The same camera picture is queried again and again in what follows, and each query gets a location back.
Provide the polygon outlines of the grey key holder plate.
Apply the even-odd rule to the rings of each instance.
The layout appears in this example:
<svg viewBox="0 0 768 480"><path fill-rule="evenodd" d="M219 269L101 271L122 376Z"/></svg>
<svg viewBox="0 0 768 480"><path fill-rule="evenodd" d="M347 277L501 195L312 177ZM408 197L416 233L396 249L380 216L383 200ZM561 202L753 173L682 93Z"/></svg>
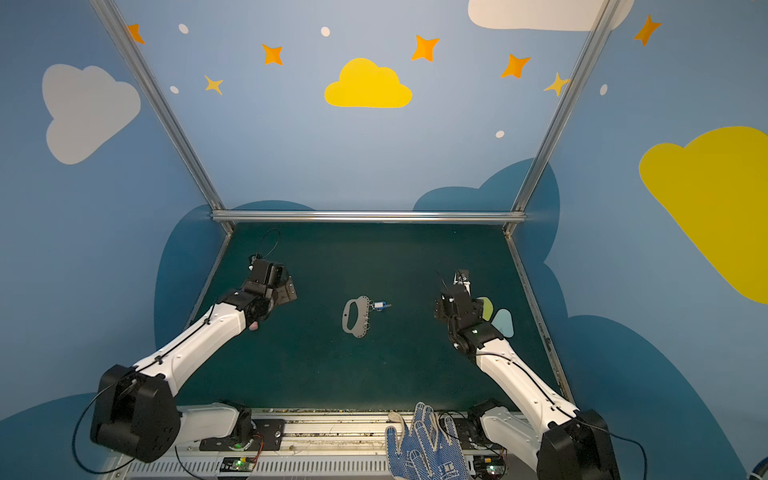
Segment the grey key holder plate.
<svg viewBox="0 0 768 480"><path fill-rule="evenodd" d="M342 329L355 338L363 338L369 329L370 299L359 296L346 302L341 319Z"/></svg>

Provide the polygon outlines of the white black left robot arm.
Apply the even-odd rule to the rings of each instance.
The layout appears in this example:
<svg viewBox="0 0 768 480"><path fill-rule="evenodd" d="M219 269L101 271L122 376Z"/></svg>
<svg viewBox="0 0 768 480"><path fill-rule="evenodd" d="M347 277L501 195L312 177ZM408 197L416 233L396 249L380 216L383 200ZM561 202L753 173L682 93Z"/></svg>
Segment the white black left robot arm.
<svg viewBox="0 0 768 480"><path fill-rule="evenodd" d="M252 257L241 288L154 354L131 366L115 365L102 375L91 441L145 463L193 441L227 438L238 447L248 446L254 434L249 408L228 403L180 408L176 397L222 346L296 298L284 265Z"/></svg>

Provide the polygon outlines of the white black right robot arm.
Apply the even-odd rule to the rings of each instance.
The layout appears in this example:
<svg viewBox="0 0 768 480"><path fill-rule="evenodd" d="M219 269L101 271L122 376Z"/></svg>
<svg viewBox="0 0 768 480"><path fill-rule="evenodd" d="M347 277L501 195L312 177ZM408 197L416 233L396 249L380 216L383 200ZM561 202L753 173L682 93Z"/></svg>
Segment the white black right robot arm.
<svg viewBox="0 0 768 480"><path fill-rule="evenodd" d="M550 388L483 319L483 301L455 283L441 289L435 316L448 327L454 348L473 361L511 399L522 416L503 406L480 414L485 438L517 457L539 479L618 479L608 425Z"/></svg>

